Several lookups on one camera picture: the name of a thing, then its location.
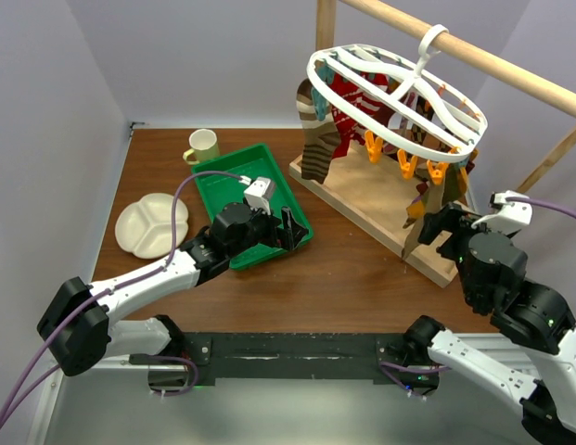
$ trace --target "cream mug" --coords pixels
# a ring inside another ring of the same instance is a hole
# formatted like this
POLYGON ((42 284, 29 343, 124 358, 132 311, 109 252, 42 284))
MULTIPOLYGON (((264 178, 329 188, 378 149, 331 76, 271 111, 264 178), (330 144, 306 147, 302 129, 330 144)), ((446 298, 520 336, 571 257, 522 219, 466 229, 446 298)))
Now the cream mug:
POLYGON ((183 159, 189 165, 199 164, 205 160, 215 159, 220 156, 220 148, 217 146, 217 135, 212 130, 201 128, 188 136, 188 149, 183 154, 183 159))

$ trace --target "gray floor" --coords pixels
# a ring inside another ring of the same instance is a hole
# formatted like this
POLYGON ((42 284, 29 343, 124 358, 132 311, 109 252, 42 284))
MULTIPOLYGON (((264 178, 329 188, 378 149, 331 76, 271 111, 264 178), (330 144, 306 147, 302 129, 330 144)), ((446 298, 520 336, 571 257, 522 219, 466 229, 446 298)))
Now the gray floor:
POLYGON ((365 381, 220 380, 162 400, 147 372, 65 379, 46 444, 529 444, 504 405, 449 373, 426 402, 365 381))

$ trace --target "wooden base board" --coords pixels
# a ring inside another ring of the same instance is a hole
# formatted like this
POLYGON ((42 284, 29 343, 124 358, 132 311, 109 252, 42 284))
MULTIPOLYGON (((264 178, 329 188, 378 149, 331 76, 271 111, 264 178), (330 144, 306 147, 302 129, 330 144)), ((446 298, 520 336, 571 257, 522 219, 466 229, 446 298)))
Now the wooden base board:
MULTIPOLYGON (((405 209, 417 196, 417 180, 404 180, 395 161, 383 159, 371 164, 365 149, 354 145, 346 157, 331 161, 324 184, 302 179, 301 158, 289 164, 289 174, 296 181, 401 256, 403 242, 411 230, 403 229, 405 209)), ((408 264, 441 287, 456 276, 454 263, 436 253, 436 247, 447 237, 441 234, 431 246, 419 246, 407 258, 408 264)))

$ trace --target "yellow mug handle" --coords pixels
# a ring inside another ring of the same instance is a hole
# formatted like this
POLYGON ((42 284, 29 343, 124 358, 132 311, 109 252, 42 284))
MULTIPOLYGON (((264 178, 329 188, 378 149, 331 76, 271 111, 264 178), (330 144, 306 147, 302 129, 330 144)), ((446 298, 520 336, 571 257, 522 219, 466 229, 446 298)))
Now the yellow mug handle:
POLYGON ((183 153, 183 159, 185 160, 185 162, 188 165, 195 165, 198 164, 198 160, 188 160, 187 158, 189 156, 191 156, 193 153, 195 153, 195 150, 193 148, 191 148, 190 150, 187 150, 185 153, 183 153))

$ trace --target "robotic arm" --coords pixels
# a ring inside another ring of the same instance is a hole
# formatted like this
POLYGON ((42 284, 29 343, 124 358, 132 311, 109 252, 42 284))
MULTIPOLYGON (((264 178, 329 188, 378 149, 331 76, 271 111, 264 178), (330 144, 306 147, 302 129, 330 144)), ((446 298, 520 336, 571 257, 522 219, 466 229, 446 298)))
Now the robotic arm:
POLYGON ((289 208, 281 210, 281 220, 273 215, 269 201, 274 191, 270 179, 252 182, 244 192, 244 202, 228 204, 211 227, 203 227, 177 248, 171 261, 156 261, 90 285, 79 277, 65 282, 37 326, 44 340, 84 301, 99 293, 107 295, 87 306, 52 342, 50 350, 63 373, 81 374, 103 358, 116 355, 179 356, 184 338, 169 317, 158 315, 141 322, 122 319, 173 292, 202 285, 226 271, 235 256, 257 244, 295 249, 308 229, 294 220, 289 208))
POLYGON ((520 195, 493 195, 491 205, 499 211, 485 217, 448 204, 426 215, 419 241, 431 244, 441 231, 451 233, 438 251, 455 262, 466 303, 491 315, 492 325, 520 346, 541 379, 472 349, 426 316, 405 333, 407 347, 487 388, 539 442, 576 444, 576 323, 559 293, 526 278, 527 255, 511 237, 529 224, 532 210, 512 202, 513 196, 520 195))

